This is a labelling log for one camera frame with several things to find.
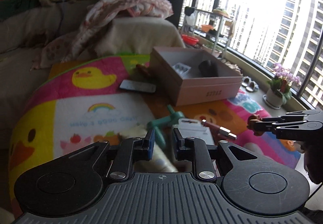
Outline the brown wooden bear figurine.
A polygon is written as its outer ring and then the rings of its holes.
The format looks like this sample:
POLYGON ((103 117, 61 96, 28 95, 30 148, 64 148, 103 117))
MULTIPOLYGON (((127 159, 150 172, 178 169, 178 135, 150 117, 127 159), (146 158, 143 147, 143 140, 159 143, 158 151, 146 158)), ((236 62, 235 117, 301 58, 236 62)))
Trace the brown wooden bear figurine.
POLYGON ((249 130, 252 130, 254 135, 258 136, 258 137, 262 136, 264 132, 256 131, 255 124, 256 124, 256 122, 261 122, 261 121, 262 121, 261 117, 257 114, 253 114, 253 115, 249 116, 249 118, 247 120, 247 128, 249 130))

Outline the cream lotion tube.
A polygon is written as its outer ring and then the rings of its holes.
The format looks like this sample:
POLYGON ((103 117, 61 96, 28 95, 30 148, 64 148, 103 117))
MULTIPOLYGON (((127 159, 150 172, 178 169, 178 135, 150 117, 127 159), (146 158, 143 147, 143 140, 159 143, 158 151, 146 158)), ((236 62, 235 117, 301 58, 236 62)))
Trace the cream lotion tube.
MULTIPOLYGON (((119 132, 121 140, 132 137, 144 138, 147 130, 144 125, 138 124, 130 129, 119 132)), ((152 173, 177 173, 178 170, 166 157, 166 154, 155 143, 153 148, 153 156, 149 161, 139 161, 135 163, 135 170, 138 172, 152 172, 152 173)))

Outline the white cable retail box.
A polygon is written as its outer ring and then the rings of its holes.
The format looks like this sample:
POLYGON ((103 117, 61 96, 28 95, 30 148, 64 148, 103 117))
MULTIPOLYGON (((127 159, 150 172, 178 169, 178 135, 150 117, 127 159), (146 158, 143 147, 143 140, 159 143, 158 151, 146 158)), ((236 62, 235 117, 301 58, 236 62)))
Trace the white cable retail box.
POLYGON ((202 139, 207 145, 215 144, 210 129, 203 126, 199 120, 181 118, 172 129, 177 129, 182 138, 194 137, 202 139))

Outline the red silver lipstick tube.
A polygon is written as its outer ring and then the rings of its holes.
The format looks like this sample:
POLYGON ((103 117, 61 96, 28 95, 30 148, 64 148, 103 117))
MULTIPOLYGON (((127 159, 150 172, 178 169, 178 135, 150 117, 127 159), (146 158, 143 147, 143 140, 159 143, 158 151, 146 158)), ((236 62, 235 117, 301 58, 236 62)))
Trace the red silver lipstick tube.
POLYGON ((213 124, 207 120, 202 120, 201 124, 210 129, 213 137, 219 137, 221 139, 229 139, 230 141, 235 141, 237 136, 231 132, 230 129, 213 124))

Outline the teal plastic toy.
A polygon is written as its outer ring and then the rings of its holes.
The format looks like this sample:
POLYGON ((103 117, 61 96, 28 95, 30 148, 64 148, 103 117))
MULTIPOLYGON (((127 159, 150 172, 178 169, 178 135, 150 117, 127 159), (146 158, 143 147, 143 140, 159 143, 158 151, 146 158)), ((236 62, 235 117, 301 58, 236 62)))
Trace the teal plastic toy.
POLYGON ((178 124, 180 119, 184 119, 185 115, 181 111, 175 111, 171 105, 167 106, 169 115, 163 118, 155 119, 147 124, 147 129, 153 129, 155 131, 155 142, 161 148, 165 150, 167 147, 165 137, 163 135, 163 129, 178 124))

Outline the potted pink flower plant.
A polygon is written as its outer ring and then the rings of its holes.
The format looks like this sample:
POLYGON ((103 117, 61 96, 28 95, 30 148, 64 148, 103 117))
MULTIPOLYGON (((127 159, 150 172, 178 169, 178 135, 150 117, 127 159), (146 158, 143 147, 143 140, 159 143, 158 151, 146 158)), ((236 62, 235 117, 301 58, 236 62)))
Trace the potted pink flower plant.
POLYGON ((295 76, 288 68, 280 63, 273 64, 274 78, 268 81, 269 89, 265 94, 265 101, 274 109, 279 109, 291 99, 292 85, 300 85, 300 77, 295 76))

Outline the pair of slippers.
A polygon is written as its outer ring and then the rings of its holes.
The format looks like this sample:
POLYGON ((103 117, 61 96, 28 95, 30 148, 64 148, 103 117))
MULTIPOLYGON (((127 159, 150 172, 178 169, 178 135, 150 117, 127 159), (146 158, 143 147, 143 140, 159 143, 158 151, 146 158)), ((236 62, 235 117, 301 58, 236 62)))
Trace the pair of slippers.
POLYGON ((248 76, 243 77, 241 85, 247 92, 257 92, 259 89, 258 84, 248 76))

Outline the pink cardboard box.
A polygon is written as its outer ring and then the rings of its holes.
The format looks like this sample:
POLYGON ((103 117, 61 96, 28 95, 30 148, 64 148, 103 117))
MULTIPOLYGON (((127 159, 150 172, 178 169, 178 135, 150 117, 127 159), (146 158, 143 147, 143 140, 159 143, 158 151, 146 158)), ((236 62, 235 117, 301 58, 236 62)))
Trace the pink cardboard box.
POLYGON ((161 84, 175 106, 212 102, 235 97, 242 76, 205 50, 154 47, 150 54, 149 69, 161 84), (218 77, 202 77, 198 69, 202 61, 216 62, 218 77), (190 66, 190 71, 179 75, 172 66, 178 62, 190 66))

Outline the white charger adapter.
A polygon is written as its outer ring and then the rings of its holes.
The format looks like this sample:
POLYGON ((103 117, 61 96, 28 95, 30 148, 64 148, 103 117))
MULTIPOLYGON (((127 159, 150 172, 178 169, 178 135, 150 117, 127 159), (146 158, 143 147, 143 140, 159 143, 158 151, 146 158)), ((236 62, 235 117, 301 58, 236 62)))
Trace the white charger adapter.
POLYGON ((172 66, 172 68, 175 70, 175 72, 179 75, 185 75, 187 74, 191 67, 187 66, 186 64, 183 64, 181 62, 178 62, 172 66))

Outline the black round object in box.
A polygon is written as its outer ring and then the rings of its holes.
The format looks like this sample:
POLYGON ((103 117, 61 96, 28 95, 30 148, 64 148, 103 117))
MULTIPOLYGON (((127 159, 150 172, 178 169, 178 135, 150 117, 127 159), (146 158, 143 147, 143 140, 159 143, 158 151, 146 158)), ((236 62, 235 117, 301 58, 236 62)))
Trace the black round object in box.
POLYGON ((216 62, 211 60, 202 61, 198 69, 202 77, 218 77, 218 67, 216 62))

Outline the red wooden cylinder toy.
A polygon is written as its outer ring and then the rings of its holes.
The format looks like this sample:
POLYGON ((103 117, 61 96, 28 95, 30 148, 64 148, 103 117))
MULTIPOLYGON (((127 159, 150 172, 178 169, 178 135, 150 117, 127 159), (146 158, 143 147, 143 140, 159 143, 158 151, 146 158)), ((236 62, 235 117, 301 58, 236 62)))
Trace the red wooden cylinder toy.
POLYGON ((143 64, 137 64, 136 70, 138 73, 146 79, 151 78, 151 73, 149 72, 149 68, 143 64))

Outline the colourful cartoon play mat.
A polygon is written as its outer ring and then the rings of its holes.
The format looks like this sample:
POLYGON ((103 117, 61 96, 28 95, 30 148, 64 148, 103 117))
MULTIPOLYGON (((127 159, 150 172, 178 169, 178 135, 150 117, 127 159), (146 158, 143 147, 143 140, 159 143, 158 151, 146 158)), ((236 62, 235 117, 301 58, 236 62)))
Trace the colourful cartoon play mat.
POLYGON ((122 91, 150 56, 111 56, 54 77, 34 92, 10 141, 9 185, 17 223, 304 223, 307 179, 298 152, 249 116, 268 113, 239 90, 232 98, 174 106, 185 118, 230 129, 235 141, 189 137, 178 161, 172 126, 162 150, 177 173, 138 172, 142 140, 119 132, 169 115, 166 94, 122 91))

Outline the metal balcony shelf rack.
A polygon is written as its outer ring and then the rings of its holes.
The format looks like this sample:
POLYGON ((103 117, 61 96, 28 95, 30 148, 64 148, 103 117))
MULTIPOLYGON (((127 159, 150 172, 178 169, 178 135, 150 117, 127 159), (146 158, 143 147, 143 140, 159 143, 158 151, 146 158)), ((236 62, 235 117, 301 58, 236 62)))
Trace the metal balcony shelf rack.
POLYGON ((185 7, 180 34, 185 45, 206 49, 215 57, 223 58, 233 38, 234 29, 235 21, 221 8, 205 11, 185 7))

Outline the floral pink blanket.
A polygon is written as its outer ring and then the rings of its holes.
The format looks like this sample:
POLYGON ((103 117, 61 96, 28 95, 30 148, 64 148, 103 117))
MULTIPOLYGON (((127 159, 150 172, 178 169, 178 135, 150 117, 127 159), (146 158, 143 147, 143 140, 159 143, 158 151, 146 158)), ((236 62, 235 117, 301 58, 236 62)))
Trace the floral pink blanket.
POLYGON ((85 49, 86 43, 121 12, 131 17, 162 19, 174 13, 168 0, 100 0, 88 10, 78 31, 64 34, 47 44, 32 61, 30 70, 40 70, 57 62, 75 60, 85 49))

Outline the beige covered sofa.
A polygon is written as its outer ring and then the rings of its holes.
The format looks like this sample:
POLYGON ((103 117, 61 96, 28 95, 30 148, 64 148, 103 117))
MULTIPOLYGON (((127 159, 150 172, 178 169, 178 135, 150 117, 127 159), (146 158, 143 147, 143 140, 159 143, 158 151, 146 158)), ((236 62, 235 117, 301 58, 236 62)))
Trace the beige covered sofa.
POLYGON ((181 45, 172 0, 1 0, 1 141, 58 62, 181 45))

